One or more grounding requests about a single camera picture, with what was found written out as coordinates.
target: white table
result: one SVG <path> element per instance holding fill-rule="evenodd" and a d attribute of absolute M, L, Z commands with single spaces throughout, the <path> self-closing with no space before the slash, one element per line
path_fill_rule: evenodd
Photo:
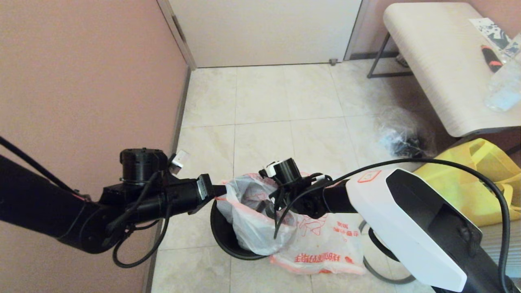
<path fill-rule="evenodd" d="M 469 18 L 482 16 L 467 3 L 396 3 L 383 15 L 400 53 L 453 137 L 521 126 L 521 103 L 504 113 L 483 103 L 493 74 L 481 52 L 488 41 Z"/>

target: plastic bag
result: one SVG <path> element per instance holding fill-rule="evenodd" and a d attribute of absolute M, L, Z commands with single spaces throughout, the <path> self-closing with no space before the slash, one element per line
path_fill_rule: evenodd
<path fill-rule="evenodd" d="M 295 237 L 271 263 L 297 274 L 366 272 L 358 214 L 326 214 L 319 219 L 296 215 Z"/>
<path fill-rule="evenodd" d="M 397 107 L 387 108 L 376 123 L 379 143 L 397 157 L 436 155 L 434 131 L 417 115 Z"/>
<path fill-rule="evenodd" d="M 216 198 L 217 208 L 232 224 L 239 246 L 259 255 L 271 255 L 284 247 L 296 230 L 295 214 L 289 212 L 277 234 L 273 202 L 269 195 L 277 190 L 277 184 L 259 174 L 247 174 L 226 183 L 226 195 Z"/>
<path fill-rule="evenodd" d="M 521 168 L 496 145 L 478 138 L 448 149 L 436 158 L 463 164 L 490 178 L 503 192 L 510 210 L 510 220 L 521 218 Z M 476 226 L 502 222 L 499 201 L 474 175 L 431 163 L 423 165 L 414 173 Z"/>

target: black trash can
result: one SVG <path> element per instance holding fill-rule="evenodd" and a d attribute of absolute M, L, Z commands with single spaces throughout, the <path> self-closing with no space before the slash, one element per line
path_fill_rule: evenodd
<path fill-rule="evenodd" d="M 235 235 L 235 231 L 233 231 L 233 226 L 228 223 L 217 208 L 217 200 L 214 200 L 214 204 L 212 205 L 210 225 L 217 244 L 232 257 L 241 260 L 259 260 L 267 257 L 267 255 L 259 255 L 239 246 L 237 236 Z"/>

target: black cable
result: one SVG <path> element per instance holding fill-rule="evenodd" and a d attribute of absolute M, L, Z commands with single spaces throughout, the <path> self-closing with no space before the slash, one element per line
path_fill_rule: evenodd
<path fill-rule="evenodd" d="M 358 227 L 358 230 L 360 230 L 360 233 L 362 233 L 362 230 L 364 230 L 364 227 L 365 225 L 367 224 L 367 222 L 365 220 L 363 220 L 361 223 L 360 223 L 360 226 Z M 413 275 L 409 275 L 403 279 L 389 279 L 387 277 L 384 277 L 382 275 L 380 275 L 380 273 L 378 273 L 370 264 L 369 264 L 369 261 L 364 257 L 364 266 L 366 267 L 366 269 L 373 275 L 375 276 L 377 279 L 379 280 L 382 280 L 386 283 L 391 283 L 391 284 L 396 284 L 396 285 L 404 285 L 404 284 L 409 284 L 411 282 L 413 282 L 414 280 L 416 280 L 416 278 L 413 276 Z"/>
<path fill-rule="evenodd" d="M 380 240 L 378 240 L 378 238 L 376 237 L 375 235 L 375 232 L 373 231 L 373 228 L 369 228 L 369 238 L 371 239 L 371 241 L 373 242 L 373 244 L 381 251 L 383 252 L 388 258 L 394 260 L 394 261 L 397 261 L 399 262 L 398 258 L 396 257 L 396 255 L 394 255 L 394 253 L 392 253 L 391 250 L 389 250 L 389 248 L 385 247 L 382 242 L 380 242 Z"/>
<path fill-rule="evenodd" d="M 152 223 L 146 225 L 146 226 L 142 226 L 142 227 L 136 227 L 135 230 L 136 231 L 139 231 L 139 230 L 146 230 L 148 228 L 152 228 L 154 227 L 157 223 L 159 223 L 159 220 L 155 220 L 153 221 Z"/>
<path fill-rule="evenodd" d="M 294 198 L 288 204 L 288 206 L 286 207 L 286 209 L 282 213 L 279 222 L 275 223 L 274 238 L 277 237 L 277 232 L 279 230 L 278 228 L 280 227 L 280 224 L 281 224 L 282 220 L 287 215 L 287 213 L 289 212 L 291 207 L 293 207 L 295 205 L 295 202 L 297 200 L 299 200 L 300 198 L 302 198 L 306 194 L 308 194 L 310 192 L 313 192 L 313 191 L 316 191 L 316 190 L 318 190 L 320 188 L 325 188 L 325 187 L 327 187 L 329 185 L 336 184 L 336 183 L 338 183 L 338 182 L 340 182 L 340 181 L 342 181 L 342 180 L 344 180 L 344 179 L 346 179 L 348 177 L 351 177 L 351 176 L 353 176 L 353 175 L 355 175 L 357 173 L 360 173 L 362 171 L 366 171 L 366 170 L 369 170 L 369 169 L 372 169 L 372 168 L 381 167 L 381 166 L 385 166 L 385 165 L 391 165 L 391 164 L 397 164 L 397 163 L 406 163 L 406 162 L 434 163 L 434 164 L 440 164 L 440 165 L 446 165 L 446 166 L 451 166 L 451 167 L 454 167 L 454 168 L 458 168 L 460 170 L 466 171 L 466 172 L 476 176 L 485 185 L 487 185 L 487 187 L 490 190 L 492 190 L 492 192 L 494 193 L 495 197 L 499 201 L 499 205 L 501 207 L 501 217 L 502 217 L 501 250 L 500 250 L 499 262 L 498 262 L 498 277 L 499 277 L 499 282 L 501 284 L 501 287 L 503 288 L 503 291 L 505 291 L 505 293 L 509 293 L 510 290 L 508 289 L 508 286 L 507 286 L 505 271 L 506 271 L 506 260 L 508 258 L 508 247 L 510 245 L 510 212 L 508 211 L 508 204 L 507 204 L 507 202 L 505 200 L 505 197 L 503 196 L 503 194 L 501 193 L 499 188 L 494 184 L 494 182 L 492 180 L 490 180 L 489 178 L 487 178 L 485 175 L 483 175 L 480 172 L 477 172 L 476 170 L 474 170 L 472 168 L 469 168 L 469 167 L 467 167 L 465 165 L 461 165 L 461 164 L 458 164 L 458 163 L 455 163 L 455 162 L 451 162 L 451 161 L 438 160 L 438 159 L 434 159 L 434 158 L 401 158 L 401 159 L 397 159 L 397 160 L 390 160 L 390 161 L 386 161 L 386 162 L 381 162 L 381 163 L 365 166 L 365 167 L 362 167 L 362 168 L 360 168 L 358 170 L 355 170 L 353 172 L 349 172 L 349 173 L 347 173 L 347 174 L 345 174 L 345 175 L 343 175 L 343 176 L 333 180 L 330 184 L 328 184 L 326 186 L 322 185 L 322 186 L 319 186 L 319 187 L 316 187 L 316 188 L 311 188 L 311 189 L 303 192 L 302 194 L 300 194 L 296 198 Z"/>
<path fill-rule="evenodd" d="M 159 235 L 159 238 L 157 239 L 157 241 L 154 243 L 154 246 L 152 247 L 152 249 L 144 256 L 142 257 L 140 260 L 136 261 L 136 262 L 133 262 L 133 263 L 122 263 L 121 261 L 119 261 L 118 259 L 118 250 L 119 250 L 119 247 L 121 247 L 121 245 L 123 244 L 123 242 L 125 240 L 127 240 L 130 235 L 132 234 L 132 232 L 134 232 L 134 230 L 137 230 L 137 228 L 134 226 L 132 227 L 128 233 L 125 234 L 125 236 L 123 237 L 123 239 L 121 239 L 117 244 L 116 246 L 114 247 L 114 250 L 112 251 L 112 260 L 114 261 L 114 263 L 118 266 L 118 267 L 122 267 L 122 268 L 131 268 L 131 267 L 135 267 L 135 266 L 138 266 L 140 264 L 142 264 L 143 262 L 145 262 L 147 259 L 149 259 L 157 250 L 157 248 L 159 248 L 159 245 L 161 244 L 161 242 L 163 241 L 163 238 L 165 237 L 166 235 L 166 229 L 168 228 L 168 222 L 170 221 L 170 211 L 171 211 L 171 208 L 172 208 L 172 205 L 169 204 L 167 209 L 166 209 L 166 214 L 165 214 L 165 226 L 163 227 L 163 230 L 161 231 L 161 234 Z"/>
<path fill-rule="evenodd" d="M 21 149 L 17 148 L 14 144 L 7 141 L 5 138 L 0 136 L 0 145 L 5 147 L 6 149 L 10 150 L 13 154 L 20 157 L 20 159 L 24 160 L 27 164 L 29 164 L 31 167 L 36 169 L 40 174 L 47 177 L 50 181 L 52 181 L 54 184 L 56 184 L 58 187 L 65 189 L 71 193 L 79 195 L 79 193 L 69 186 L 67 184 L 63 183 L 60 179 L 58 179 L 56 176 L 54 176 L 49 170 L 45 169 L 42 165 L 40 165 L 37 161 L 35 161 L 33 158 L 31 158 L 28 154 L 24 153 Z"/>
<path fill-rule="evenodd" d="M 141 194 L 139 195 L 138 199 L 135 201 L 134 205 L 126 210 L 121 216 L 117 217 L 114 221 L 112 221 L 110 224 L 107 225 L 107 233 L 110 235 L 112 232 L 122 223 L 124 223 L 131 215 L 134 213 L 143 199 L 148 194 L 148 191 L 150 190 L 152 183 L 156 180 L 157 176 L 159 175 L 159 172 L 154 172 L 148 182 L 145 184 L 145 187 L 141 191 Z"/>

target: door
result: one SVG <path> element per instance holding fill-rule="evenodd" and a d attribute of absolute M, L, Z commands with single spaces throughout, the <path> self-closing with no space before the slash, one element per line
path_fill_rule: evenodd
<path fill-rule="evenodd" d="M 169 0 L 198 67 L 343 60 L 362 0 Z"/>

